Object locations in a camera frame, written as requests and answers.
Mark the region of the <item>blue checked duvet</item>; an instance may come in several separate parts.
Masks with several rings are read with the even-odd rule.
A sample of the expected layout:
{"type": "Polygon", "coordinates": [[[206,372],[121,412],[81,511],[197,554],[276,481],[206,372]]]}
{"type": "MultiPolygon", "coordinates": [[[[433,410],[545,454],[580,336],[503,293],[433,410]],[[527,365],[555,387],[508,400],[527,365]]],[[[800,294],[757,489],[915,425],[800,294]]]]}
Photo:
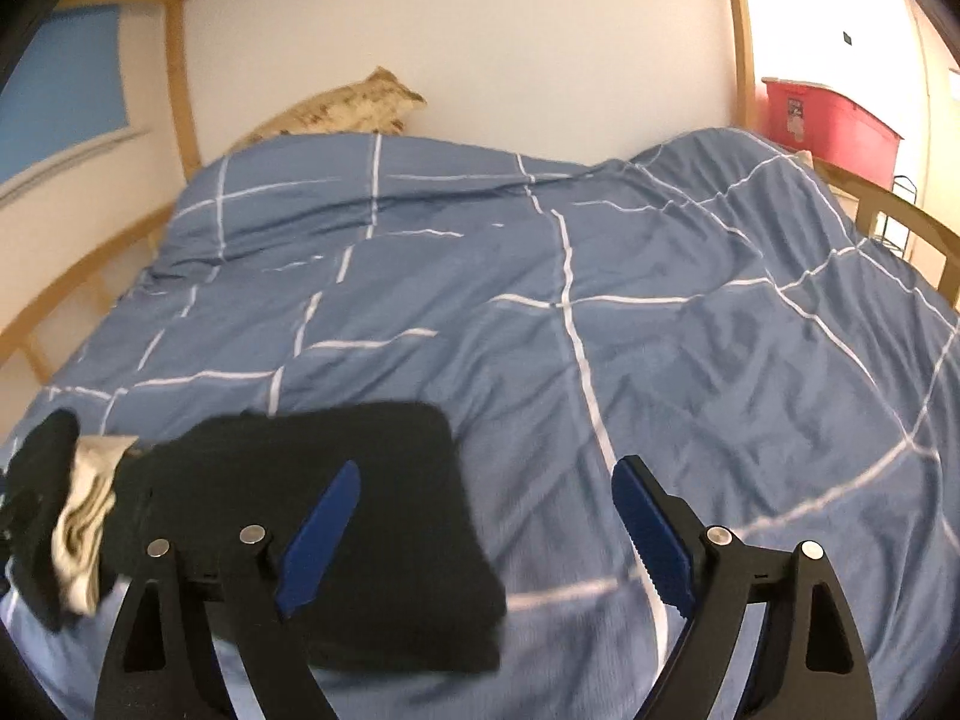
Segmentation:
{"type": "Polygon", "coordinates": [[[957,310],[752,133],[597,166],[364,135],[233,154],[25,423],[164,440],[374,400],[446,413],[505,661],[327,676],[343,717],[630,717],[682,623],[613,509],[628,454],[748,543],[822,544],[880,717],[957,650],[957,310]]]}

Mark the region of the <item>wooden bunk bed frame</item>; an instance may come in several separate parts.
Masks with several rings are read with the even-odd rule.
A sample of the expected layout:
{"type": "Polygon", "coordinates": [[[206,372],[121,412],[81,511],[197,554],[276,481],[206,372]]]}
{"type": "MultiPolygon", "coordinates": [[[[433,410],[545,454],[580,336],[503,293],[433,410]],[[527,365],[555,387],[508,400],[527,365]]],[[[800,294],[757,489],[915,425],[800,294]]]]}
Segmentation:
{"type": "Polygon", "coordinates": [[[121,9],[128,126],[2,179],[2,392],[31,394],[151,254],[195,172],[377,67],[413,135],[573,161],[763,122],[766,76],[838,89],[958,220],[958,60],[918,0],[62,0],[121,9]]]}

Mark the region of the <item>patterned beige pillow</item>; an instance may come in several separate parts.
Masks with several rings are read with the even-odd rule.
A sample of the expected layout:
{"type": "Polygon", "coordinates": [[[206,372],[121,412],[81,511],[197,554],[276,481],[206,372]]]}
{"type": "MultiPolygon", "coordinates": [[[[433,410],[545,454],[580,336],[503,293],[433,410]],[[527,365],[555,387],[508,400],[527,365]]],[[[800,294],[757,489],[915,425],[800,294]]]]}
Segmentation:
{"type": "Polygon", "coordinates": [[[427,105],[427,99],[405,86],[392,71],[377,67],[361,82],[316,94],[262,122],[233,143],[229,153],[283,135],[402,135],[405,119],[427,105]]]}

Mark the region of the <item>red storage bin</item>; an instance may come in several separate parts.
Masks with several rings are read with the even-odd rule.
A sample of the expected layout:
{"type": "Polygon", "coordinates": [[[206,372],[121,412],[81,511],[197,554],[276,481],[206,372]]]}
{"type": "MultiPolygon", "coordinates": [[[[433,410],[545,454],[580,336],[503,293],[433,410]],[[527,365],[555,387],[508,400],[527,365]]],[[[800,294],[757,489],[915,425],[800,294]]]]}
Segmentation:
{"type": "Polygon", "coordinates": [[[901,135],[846,94],[814,83],[766,76],[763,135],[794,151],[843,167],[880,187],[895,179],[901,135]]]}

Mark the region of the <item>black pants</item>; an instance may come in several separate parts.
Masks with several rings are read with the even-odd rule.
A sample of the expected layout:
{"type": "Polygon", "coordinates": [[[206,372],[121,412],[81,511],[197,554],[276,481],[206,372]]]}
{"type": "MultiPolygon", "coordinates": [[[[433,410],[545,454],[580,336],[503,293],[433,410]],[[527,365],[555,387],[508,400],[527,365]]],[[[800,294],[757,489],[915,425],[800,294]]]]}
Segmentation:
{"type": "Polygon", "coordinates": [[[139,440],[110,485],[99,578],[166,539],[204,589],[242,530],[265,533],[281,619],[314,667],[489,673],[506,594],[472,522],[446,417],[418,401],[206,419],[139,440]]]}

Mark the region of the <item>blue window blind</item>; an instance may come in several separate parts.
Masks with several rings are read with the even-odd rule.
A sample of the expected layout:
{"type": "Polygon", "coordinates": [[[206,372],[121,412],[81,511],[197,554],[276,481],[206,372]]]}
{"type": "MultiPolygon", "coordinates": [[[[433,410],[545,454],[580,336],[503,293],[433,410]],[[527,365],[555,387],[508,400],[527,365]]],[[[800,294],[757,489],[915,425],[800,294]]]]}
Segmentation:
{"type": "Polygon", "coordinates": [[[41,26],[2,91],[2,179],[128,126],[121,9],[78,8],[41,26]]]}

